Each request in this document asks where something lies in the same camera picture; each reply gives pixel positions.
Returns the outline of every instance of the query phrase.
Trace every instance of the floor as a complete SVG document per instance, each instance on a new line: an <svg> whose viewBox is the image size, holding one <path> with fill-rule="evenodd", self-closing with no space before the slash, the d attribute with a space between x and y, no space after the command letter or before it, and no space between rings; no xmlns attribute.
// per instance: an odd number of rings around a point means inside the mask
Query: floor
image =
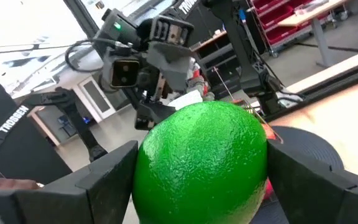
<svg viewBox="0 0 358 224"><path fill-rule="evenodd" d="M326 29L326 40L328 45L331 46L358 49L358 14L348 18L336 29L328 27ZM310 38L305 43L316 44L316 41L314 38ZM333 56L338 62L355 54L357 53L333 50ZM317 48L296 45L280 52L278 58L270 58L267 62L285 85L291 85L321 71L322 68L315 64L315 61L319 59L320 54ZM241 92L235 94L236 98L244 96L245 94ZM135 111L131 106L127 106L99 123L99 126L95 126L92 132L100 145L108 151L114 150L129 140L142 141L147 132L133 128L134 118ZM58 153L73 170L89 163L87 151L78 138L60 146ZM133 203L130 202L124 224L137 223L139 221Z"/></svg>

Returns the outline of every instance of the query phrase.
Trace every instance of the person's hand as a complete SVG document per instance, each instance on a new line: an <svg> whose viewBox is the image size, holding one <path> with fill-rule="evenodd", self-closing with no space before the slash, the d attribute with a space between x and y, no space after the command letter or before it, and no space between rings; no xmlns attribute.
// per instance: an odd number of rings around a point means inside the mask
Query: person's hand
<svg viewBox="0 0 358 224"><path fill-rule="evenodd" d="M0 189L36 190L39 188L40 187L34 180L17 180L17 179L0 178Z"/></svg>

